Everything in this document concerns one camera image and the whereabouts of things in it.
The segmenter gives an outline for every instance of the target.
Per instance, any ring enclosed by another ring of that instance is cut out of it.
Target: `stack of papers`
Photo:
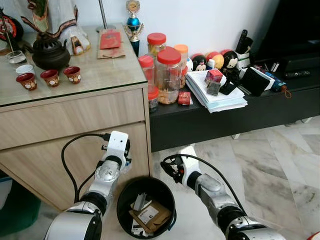
[[[229,95],[224,95],[221,92],[219,92],[218,96],[208,94],[207,84],[205,83],[207,72],[208,71],[188,72],[186,84],[198,101],[205,106],[210,113],[243,108],[248,105],[248,102],[244,100],[245,94],[237,87]],[[225,84],[226,80],[227,78],[223,76],[220,82],[221,85]]]

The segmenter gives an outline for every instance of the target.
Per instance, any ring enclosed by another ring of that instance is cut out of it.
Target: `jar of snacks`
[[[158,96],[159,90],[157,87],[153,88],[153,91],[148,92],[148,101],[149,101],[149,113],[154,113],[158,109]]]
[[[188,73],[188,67],[185,66],[185,68],[182,70],[182,73],[181,73],[180,89],[182,89],[186,85],[187,73]]]
[[[154,32],[148,35],[148,54],[154,58],[157,54],[166,48],[167,36],[160,32]]]
[[[157,54],[155,62],[155,85],[158,87],[158,101],[173,104],[179,95],[181,77],[181,54],[173,47],[167,46]]]
[[[145,78],[148,80],[148,93],[154,91],[155,88],[155,65],[154,59],[149,55],[140,56],[138,58],[142,67]]]
[[[181,53],[181,69],[184,70],[187,65],[188,46],[184,44],[178,44],[174,46],[174,49]]]

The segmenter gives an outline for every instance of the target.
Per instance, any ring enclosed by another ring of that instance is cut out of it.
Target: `wooden cabinet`
[[[117,191],[124,183],[137,176],[149,175],[148,152],[141,143],[147,142],[146,127],[136,123],[112,129],[103,129],[98,133],[111,133],[117,130],[129,135],[132,164],[127,174],[121,175]],[[72,182],[61,161],[61,149],[72,137],[31,144],[0,152],[0,164],[29,185],[31,190],[49,200],[60,210],[67,209],[73,203]],[[106,144],[100,137],[88,136],[73,142],[65,151],[68,168],[79,186],[89,176],[101,160]]]
[[[151,172],[148,82],[122,25],[116,27],[125,56],[115,59],[97,59],[99,35],[95,27],[84,27],[91,49],[69,63],[81,68],[79,84],[60,71],[59,86],[49,87],[40,78],[43,70],[35,67],[37,89],[27,91],[0,56],[0,170],[61,211],[71,206],[75,194],[61,151],[78,135],[113,130],[129,135],[131,170],[120,176],[118,192],[127,180]],[[36,35],[25,37],[32,44]],[[102,144],[98,137],[86,137],[67,148],[66,164],[78,186],[96,169]]]
[[[0,150],[145,120],[142,89],[67,100],[0,114]]]

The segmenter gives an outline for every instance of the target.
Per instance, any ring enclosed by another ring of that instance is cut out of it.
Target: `glass tabletop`
[[[83,27],[91,48],[81,55],[71,56],[69,62],[70,66],[80,67],[81,82],[78,84],[71,83],[62,69],[59,73],[59,86],[47,86],[40,77],[44,70],[37,67],[31,54],[26,52],[29,64],[34,66],[37,82],[37,89],[28,91],[16,82],[17,74],[6,57],[0,56],[0,107],[146,83],[123,26],[120,23],[115,26],[121,33],[125,56],[107,59],[97,59],[99,33],[96,32],[96,27]],[[23,39],[32,45],[36,40],[36,33],[27,33]]]

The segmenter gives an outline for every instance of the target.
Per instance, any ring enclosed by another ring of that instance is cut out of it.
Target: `red teacup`
[[[18,76],[15,80],[29,91],[35,90],[37,88],[36,77],[31,72],[22,74]]]
[[[43,78],[46,84],[50,87],[56,87],[59,85],[58,71],[50,69],[41,73],[40,77]]]
[[[80,83],[81,75],[80,75],[80,67],[77,66],[69,66],[67,67],[63,73],[69,79],[70,82],[73,84]]]

